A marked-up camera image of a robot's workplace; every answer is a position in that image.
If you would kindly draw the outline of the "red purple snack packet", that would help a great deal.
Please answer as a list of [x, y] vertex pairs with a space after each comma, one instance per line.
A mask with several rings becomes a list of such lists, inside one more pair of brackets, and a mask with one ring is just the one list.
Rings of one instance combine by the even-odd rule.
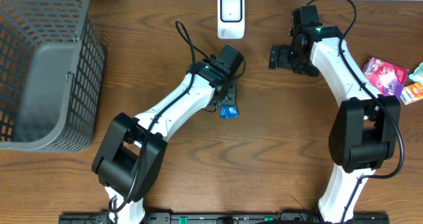
[[408, 70], [382, 59], [372, 57], [364, 65], [363, 73], [368, 81], [384, 96], [395, 95], [400, 99]]

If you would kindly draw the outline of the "white barcode scanner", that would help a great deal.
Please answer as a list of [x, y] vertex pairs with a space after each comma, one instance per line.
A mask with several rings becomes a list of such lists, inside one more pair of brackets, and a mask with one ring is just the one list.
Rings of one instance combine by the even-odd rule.
[[238, 40], [245, 35], [245, 0], [217, 0], [217, 36]]

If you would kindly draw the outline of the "blue snack bar wrapper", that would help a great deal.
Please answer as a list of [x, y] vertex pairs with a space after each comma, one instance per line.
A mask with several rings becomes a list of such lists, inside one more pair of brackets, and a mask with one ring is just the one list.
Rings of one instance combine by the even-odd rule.
[[221, 106], [219, 116], [223, 119], [238, 118], [239, 112], [237, 110], [237, 106]]

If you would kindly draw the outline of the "small orange snack packet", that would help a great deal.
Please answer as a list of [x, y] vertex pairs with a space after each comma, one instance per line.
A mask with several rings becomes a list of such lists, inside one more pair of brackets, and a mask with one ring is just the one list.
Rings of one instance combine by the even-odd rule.
[[401, 93], [401, 100], [405, 105], [422, 100], [422, 97], [423, 92], [421, 82], [417, 82], [404, 87]]

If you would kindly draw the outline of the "mint green snack packet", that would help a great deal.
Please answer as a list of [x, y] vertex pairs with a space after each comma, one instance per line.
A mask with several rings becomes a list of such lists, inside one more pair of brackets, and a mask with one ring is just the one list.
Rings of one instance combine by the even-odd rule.
[[408, 78], [414, 83], [423, 83], [423, 62], [420, 62], [418, 67], [411, 73]]

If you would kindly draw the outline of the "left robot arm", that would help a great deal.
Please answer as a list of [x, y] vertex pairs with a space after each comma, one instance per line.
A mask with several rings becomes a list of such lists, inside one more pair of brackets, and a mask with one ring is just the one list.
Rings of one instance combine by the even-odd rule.
[[110, 123], [92, 164], [109, 196], [108, 223], [141, 223], [143, 199], [156, 181], [172, 135], [197, 111], [219, 102], [234, 87], [244, 56], [226, 45], [217, 57], [189, 66], [179, 86], [162, 101]]

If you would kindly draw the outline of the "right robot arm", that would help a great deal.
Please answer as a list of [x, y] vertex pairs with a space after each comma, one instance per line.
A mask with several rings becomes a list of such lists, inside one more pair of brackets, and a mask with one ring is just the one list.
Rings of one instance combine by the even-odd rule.
[[347, 223], [365, 183], [382, 177], [375, 171], [403, 144], [400, 102], [369, 82], [351, 56], [345, 34], [323, 25], [316, 6], [295, 9], [291, 19], [291, 44], [272, 46], [268, 67], [322, 75], [330, 87], [338, 104], [328, 137], [334, 166], [318, 208], [321, 221]]

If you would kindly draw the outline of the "grey plastic mesh basket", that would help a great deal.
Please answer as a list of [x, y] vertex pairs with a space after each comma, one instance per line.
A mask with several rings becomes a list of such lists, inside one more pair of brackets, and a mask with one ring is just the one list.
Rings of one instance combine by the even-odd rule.
[[105, 52], [90, 0], [1, 0], [1, 148], [75, 153], [93, 138]]

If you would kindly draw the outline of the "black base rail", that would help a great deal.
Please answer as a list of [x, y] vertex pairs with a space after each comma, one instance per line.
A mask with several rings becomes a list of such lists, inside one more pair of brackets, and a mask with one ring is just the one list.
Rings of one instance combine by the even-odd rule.
[[[107, 213], [90, 215], [60, 215], [59, 224], [101, 224], [111, 223]], [[314, 213], [284, 212], [267, 214], [171, 214], [148, 213], [142, 224], [254, 224], [254, 223], [322, 223], [323, 219]]]

